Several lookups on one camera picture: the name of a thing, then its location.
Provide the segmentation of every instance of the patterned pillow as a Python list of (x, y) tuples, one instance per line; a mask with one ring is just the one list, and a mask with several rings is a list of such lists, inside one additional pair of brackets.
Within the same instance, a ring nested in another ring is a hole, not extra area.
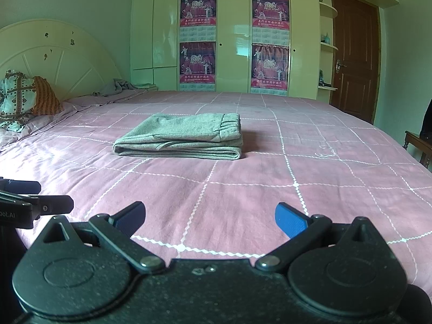
[(4, 98), (0, 104), (0, 128), (21, 132), (34, 116), (31, 109), (36, 103), (36, 86), (33, 79), (23, 73), (9, 70), (4, 83)]
[(32, 114), (35, 116), (54, 115), (63, 111), (47, 80), (42, 77), (34, 77), (33, 79), (36, 86), (36, 103), (32, 108)]

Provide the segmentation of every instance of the door frame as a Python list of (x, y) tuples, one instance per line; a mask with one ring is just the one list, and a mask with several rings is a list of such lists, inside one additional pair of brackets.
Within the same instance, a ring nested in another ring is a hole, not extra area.
[[(357, 0), (360, 2), (363, 2), (364, 4), (367, 4), (369, 6), (374, 7), (377, 10), (377, 20), (378, 20), (378, 74), (377, 74), (377, 91), (375, 93), (375, 100), (374, 100), (374, 108), (372, 110), (372, 125), (375, 121), (375, 113), (376, 113), (376, 109), (377, 109), (377, 103), (378, 103), (378, 92), (379, 92), (379, 87), (381, 84), (381, 55), (382, 55), (382, 37), (381, 37), (381, 16), (379, 13), (379, 7), (375, 6), (373, 4), (371, 4), (370, 2), (367, 2), (365, 0)], [(333, 44), (335, 44), (334, 38), (335, 36), (335, 28), (334, 28), (334, 22), (333, 22)], [(333, 57), (333, 69), (331, 72), (331, 83), (334, 84), (334, 70), (336, 69), (336, 54), (334, 54)], [(331, 103), (331, 98), (333, 96), (333, 92), (330, 92), (330, 99), (329, 99), (329, 103)]]

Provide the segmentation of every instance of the corner shelf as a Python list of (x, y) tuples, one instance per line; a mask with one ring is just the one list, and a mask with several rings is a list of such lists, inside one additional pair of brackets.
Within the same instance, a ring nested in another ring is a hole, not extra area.
[(334, 7), (320, 2), (320, 15), (323, 17), (336, 18), (338, 12)]
[(330, 87), (330, 86), (318, 86), (318, 89), (320, 89), (320, 90), (330, 90), (330, 91), (336, 91), (337, 90), (335, 87)]
[(321, 51), (336, 52), (338, 51), (338, 48), (330, 44), (321, 43)]

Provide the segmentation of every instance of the poster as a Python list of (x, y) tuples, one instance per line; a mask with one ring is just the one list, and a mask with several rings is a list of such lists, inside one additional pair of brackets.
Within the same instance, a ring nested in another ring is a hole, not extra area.
[(252, 45), (251, 93), (287, 95), (289, 49)]
[(289, 0), (252, 0), (252, 43), (289, 46)]
[(180, 90), (215, 91), (216, 43), (180, 43)]
[(216, 41), (216, 0), (181, 0), (180, 42)]

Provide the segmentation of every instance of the gray cloth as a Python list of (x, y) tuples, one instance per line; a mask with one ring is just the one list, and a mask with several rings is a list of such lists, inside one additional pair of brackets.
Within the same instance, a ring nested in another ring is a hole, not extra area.
[(236, 113), (172, 116), (157, 113), (114, 143), (114, 153), (134, 157), (236, 160), (243, 137)]
[(105, 85), (100, 91), (93, 92), (93, 96), (111, 96), (121, 93), (123, 90), (135, 90), (137, 87), (127, 80), (114, 78)]

